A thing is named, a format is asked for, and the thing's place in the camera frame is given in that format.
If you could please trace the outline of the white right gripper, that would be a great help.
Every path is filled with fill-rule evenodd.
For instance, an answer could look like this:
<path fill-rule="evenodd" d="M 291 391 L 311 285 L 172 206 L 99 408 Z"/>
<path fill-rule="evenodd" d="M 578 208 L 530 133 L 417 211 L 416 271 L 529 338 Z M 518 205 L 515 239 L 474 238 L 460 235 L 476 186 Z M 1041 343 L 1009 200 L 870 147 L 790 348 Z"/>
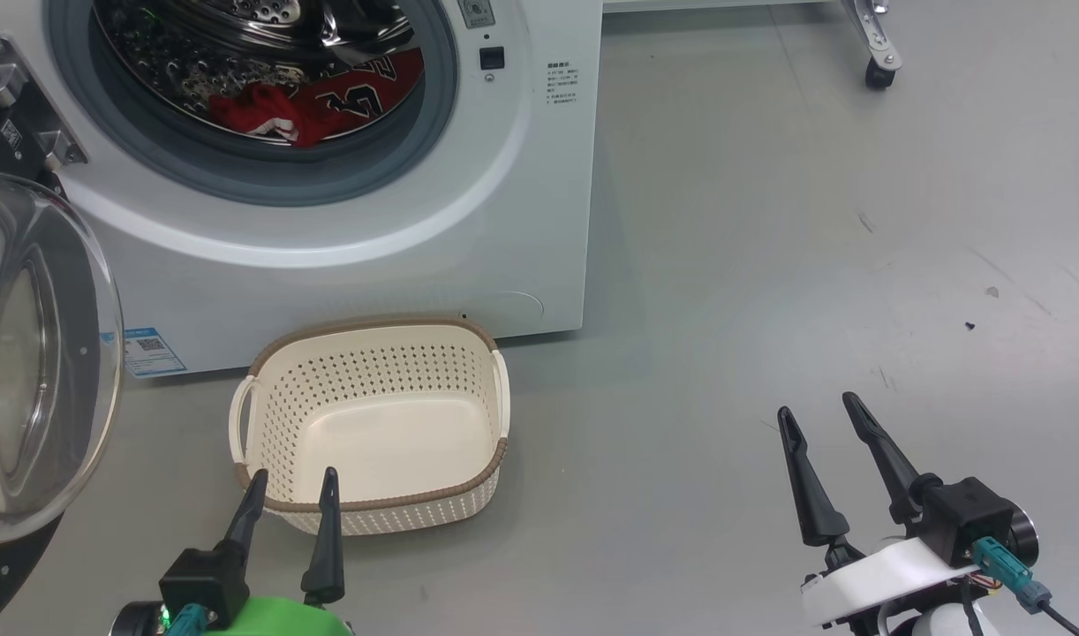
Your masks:
<path fill-rule="evenodd" d="M 853 391 L 843 393 L 842 403 L 878 468 L 892 522 L 916 527 L 921 508 L 909 493 L 918 476 L 915 466 Z M 849 531 L 848 520 L 831 503 L 788 406 L 779 408 L 777 421 L 802 541 L 805 546 L 830 546 Z M 958 580 L 976 571 L 975 564 L 947 566 L 918 538 L 900 541 L 837 571 L 812 576 L 801 586 L 804 615 L 810 625 L 825 630 L 846 625 L 852 632 L 882 632 L 880 615 L 926 613 L 938 605 L 959 603 Z"/>

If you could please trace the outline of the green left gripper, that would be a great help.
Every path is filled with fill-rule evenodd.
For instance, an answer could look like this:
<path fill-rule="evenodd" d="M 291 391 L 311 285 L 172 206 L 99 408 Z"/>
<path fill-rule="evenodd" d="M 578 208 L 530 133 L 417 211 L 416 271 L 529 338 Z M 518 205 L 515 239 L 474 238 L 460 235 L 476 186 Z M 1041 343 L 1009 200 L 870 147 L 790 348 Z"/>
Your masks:
<path fill-rule="evenodd" d="M 252 532 L 264 511 L 268 470 L 254 472 L 224 536 L 224 547 L 246 566 Z M 289 597 L 249 597 L 229 627 L 208 628 L 206 635 L 354 635 L 345 620 L 327 610 L 345 595 L 342 512 L 334 466 L 327 466 L 318 502 L 320 522 L 313 555 L 302 576 L 305 603 Z"/>

